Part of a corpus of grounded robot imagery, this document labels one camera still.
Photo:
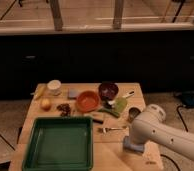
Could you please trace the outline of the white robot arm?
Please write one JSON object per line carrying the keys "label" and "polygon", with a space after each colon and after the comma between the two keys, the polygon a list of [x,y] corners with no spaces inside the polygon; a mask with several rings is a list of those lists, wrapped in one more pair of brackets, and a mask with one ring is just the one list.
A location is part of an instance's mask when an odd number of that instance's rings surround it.
{"label": "white robot arm", "polygon": [[165,118],[160,106],[148,105],[130,125],[130,146],[144,150],[144,144],[153,141],[194,161],[194,133],[167,126],[163,123]]}

